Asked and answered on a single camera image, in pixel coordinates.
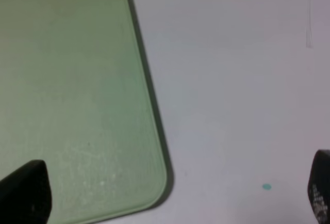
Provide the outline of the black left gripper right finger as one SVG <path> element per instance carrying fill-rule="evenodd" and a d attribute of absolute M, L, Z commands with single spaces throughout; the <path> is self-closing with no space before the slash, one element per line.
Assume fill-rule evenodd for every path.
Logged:
<path fill-rule="evenodd" d="M 329 172 L 329 150 L 318 150 L 313 158 L 307 193 L 320 224 L 329 224 Z"/>

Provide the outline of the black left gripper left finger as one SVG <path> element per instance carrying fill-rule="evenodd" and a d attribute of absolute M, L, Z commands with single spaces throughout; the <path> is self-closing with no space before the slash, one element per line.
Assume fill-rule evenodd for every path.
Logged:
<path fill-rule="evenodd" d="M 1 223 L 48 222 L 52 191 L 45 161 L 32 160 L 1 180 Z"/>

